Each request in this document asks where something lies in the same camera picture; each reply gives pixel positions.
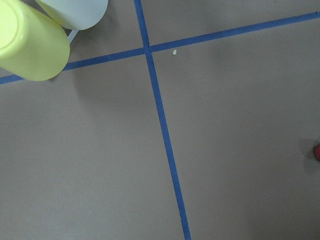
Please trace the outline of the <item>red strawberry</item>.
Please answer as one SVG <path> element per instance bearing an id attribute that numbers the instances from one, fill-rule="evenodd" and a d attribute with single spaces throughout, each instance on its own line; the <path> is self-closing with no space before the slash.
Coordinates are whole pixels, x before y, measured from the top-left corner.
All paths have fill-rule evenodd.
<path id="1" fill-rule="evenodd" d="M 313 148 L 313 155 L 314 158 L 320 162 L 320 144 L 317 144 L 314 148 Z"/>

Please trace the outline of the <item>white plastic cup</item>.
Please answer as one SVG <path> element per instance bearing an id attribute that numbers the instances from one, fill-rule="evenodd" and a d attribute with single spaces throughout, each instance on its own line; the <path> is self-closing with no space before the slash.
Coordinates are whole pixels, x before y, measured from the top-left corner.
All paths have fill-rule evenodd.
<path id="1" fill-rule="evenodd" d="M 57 23 L 69 30 L 86 30 L 104 16 L 108 0 L 38 0 L 37 4 Z"/>

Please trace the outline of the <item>yellow plastic cup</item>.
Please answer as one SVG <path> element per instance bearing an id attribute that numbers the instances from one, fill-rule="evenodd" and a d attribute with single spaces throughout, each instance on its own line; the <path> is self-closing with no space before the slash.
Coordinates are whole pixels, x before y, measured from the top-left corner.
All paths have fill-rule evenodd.
<path id="1" fill-rule="evenodd" d="M 63 28 L 20 0 L 0 2 L 0 67 L 30 81 L 57 76 L 70 44 Z"/>

